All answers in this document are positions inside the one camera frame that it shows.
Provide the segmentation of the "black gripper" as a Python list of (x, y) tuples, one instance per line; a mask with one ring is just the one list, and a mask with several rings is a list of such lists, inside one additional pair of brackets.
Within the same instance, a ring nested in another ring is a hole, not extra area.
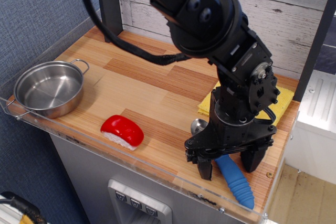
[(191, 124), (192, 137), (185, 142), (186, 159), (197, 158), (197, 169), (204, 180), (212, 180), (213, 161), (226, 154), (240, 153), (244, 169), (254, 172), (272, 146), (276, 119), (270, 108), (269, 119), (233, 121), (227, 114), (214, 115), (208, 122), (196, 119)]

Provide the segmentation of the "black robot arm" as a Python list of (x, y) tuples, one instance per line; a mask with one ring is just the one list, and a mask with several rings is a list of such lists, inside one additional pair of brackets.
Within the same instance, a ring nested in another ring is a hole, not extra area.
[(185, 142), (186, 158), (209, 180), (212, 161), (241, 154), (253, 172), (272, 136), (279, 90), (271, 53), (248, 26), (238, 0), (151, 0), (167, 19), (174, 45), (185, 55), (207, 58), (220, 86), (211, 92), (209, 122)]

